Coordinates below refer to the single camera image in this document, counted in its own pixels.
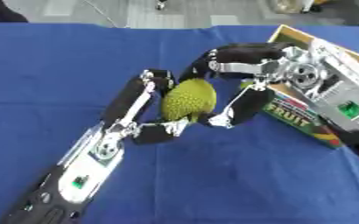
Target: blue tablecloth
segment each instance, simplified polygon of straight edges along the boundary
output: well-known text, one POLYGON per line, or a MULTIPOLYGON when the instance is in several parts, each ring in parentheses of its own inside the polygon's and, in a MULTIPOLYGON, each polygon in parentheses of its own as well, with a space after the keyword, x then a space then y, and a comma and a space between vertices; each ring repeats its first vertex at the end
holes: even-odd
MULTIPOLYGON (((208 49, 265 42, 276 28, 0 24, 0 216, 132 75, 178 75, 208 49)), ((357 27, 299 28, 359 52, 357 27)), ((219 107, 237 85, 215 81, 219 107)), ((194 125, 172 143, 126 143, 82 223, 359 224, 359 158, 264 114, 230 130, 194 125)))

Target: wire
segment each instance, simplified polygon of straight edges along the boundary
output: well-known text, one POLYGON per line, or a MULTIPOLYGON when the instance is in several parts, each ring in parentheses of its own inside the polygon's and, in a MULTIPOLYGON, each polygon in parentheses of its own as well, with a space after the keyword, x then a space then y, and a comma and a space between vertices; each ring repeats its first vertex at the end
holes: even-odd
POLYGON ((89 2, 89 0, 82 0, 84 3, 88 4, 89 6, 91 6, 92 8, 94 8, 94 10, 96 12, 98 12, 99 14, 101 14, 103 17, 106 18, 106 20, 108 20, 111 25, 113 26, 113 28, 119 28, 118 25, 116 25, 116 23, 113 21, 113 19, 111 19, 109 16, 107 16, 101 9, 98 8, 98 6, 96 6, 94 3, 89 2))

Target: blue fabric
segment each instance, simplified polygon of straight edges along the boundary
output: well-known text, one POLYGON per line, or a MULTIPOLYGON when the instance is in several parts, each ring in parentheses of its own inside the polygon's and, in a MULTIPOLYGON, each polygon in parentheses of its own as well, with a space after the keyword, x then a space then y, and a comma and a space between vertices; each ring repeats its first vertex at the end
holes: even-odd
MULTIPOLYGON (((132 75, 150 67, 178 75, 208 49, 265 42, 276 28, 0 24, 0 216, 132 75)), ((299 28, 359 52, 357 27, 299 28)), ((220 107, 237 85, 215 81, 220 107)), ((356 224, 359 158, 263 114, 231 130, 194 125, 172 143, 126 143, 82 223, 356 224)))

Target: cardboard box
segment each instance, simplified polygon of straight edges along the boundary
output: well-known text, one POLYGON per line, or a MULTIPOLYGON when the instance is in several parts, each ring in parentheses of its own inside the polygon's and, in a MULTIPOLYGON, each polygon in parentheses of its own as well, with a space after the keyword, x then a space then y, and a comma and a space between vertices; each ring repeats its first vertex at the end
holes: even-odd
MULTIPOLYGON (((288 25, 280 25, 268 42, 292 42, 296 46, 307 49, 307 45, 315 37, 305 32, 296 30, 288 25)), ((342 47, 349 55, 359 61, 359 53, 352 52, 342 47)), ((324 144, 337 148, 342 145, 339 138, 318 118, 298 95, 295 95, 283 84, 271 85, 271 89, 277 93, 275 99, 264 107, 264 112, 287 123, 297 130, 314 137, 324 144)))

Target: gray floor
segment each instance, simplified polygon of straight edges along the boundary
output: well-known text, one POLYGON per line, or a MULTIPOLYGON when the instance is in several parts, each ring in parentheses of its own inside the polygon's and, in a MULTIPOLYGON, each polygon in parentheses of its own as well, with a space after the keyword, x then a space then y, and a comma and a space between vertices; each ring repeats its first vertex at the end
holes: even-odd
POLYGON ((90 23, 131 28, 206 28, 212 25, 357 25, 359 0, 335 0, 322 13, 277 14, 270 0, 5 0, 40 23, 90 23))

